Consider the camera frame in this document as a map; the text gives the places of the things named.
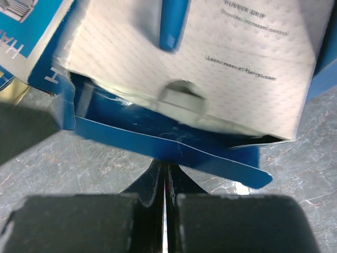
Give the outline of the white blue razor box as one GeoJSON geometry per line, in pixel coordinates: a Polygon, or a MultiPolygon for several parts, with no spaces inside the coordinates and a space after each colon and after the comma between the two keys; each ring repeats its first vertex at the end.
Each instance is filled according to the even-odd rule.
{"type": "Polygon", "coordinates": [[[75,1],[32,78],[65,130],[251,188],[332,86],[336,1],[75,1]]]}

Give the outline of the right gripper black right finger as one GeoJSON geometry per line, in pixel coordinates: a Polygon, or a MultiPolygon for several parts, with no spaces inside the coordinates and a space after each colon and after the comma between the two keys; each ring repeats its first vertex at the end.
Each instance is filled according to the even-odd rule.
{"type": "Polygon", "coordinates": [[[207,193],[165,166],[169,252],[319,252],[301,206],[274,194],[207,193]]]}

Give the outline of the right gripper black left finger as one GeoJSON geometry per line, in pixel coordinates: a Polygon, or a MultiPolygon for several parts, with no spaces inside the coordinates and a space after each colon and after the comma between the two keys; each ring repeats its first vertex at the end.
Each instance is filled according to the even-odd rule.
{"type": "Polygon", "coordinates": [[[1,252],[161,252],[160,161],[121,193],[34,195],[9,216],[1,252]]]}

